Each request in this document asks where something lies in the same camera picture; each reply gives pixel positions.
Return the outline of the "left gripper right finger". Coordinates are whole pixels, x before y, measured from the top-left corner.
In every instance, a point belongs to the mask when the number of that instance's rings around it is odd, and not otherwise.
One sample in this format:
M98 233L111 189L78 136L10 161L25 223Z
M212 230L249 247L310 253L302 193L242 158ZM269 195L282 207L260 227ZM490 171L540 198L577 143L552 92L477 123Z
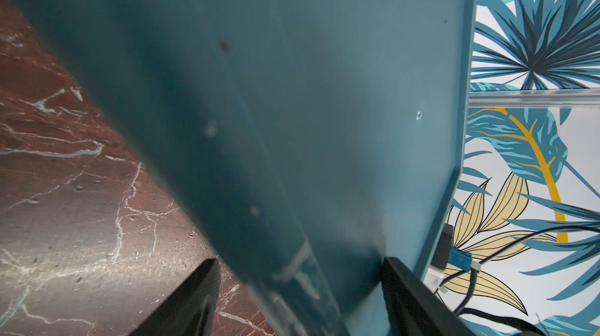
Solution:
M392 335L473 334L399 259L384 258L381 284Z

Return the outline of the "teal three-drawer cabinet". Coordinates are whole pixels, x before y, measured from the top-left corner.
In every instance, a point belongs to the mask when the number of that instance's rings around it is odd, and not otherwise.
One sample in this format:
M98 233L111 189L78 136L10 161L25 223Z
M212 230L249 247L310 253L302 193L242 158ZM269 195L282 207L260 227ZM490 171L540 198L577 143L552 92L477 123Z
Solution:
M462 169L475 0L12 0L280 335L389 335Z

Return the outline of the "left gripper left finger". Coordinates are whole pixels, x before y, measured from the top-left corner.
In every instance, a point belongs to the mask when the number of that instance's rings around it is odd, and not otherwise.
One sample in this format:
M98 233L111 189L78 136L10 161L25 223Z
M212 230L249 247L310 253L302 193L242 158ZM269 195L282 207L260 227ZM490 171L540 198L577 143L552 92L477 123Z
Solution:
M220 265L204 260L130 336L210 335L220 294Z

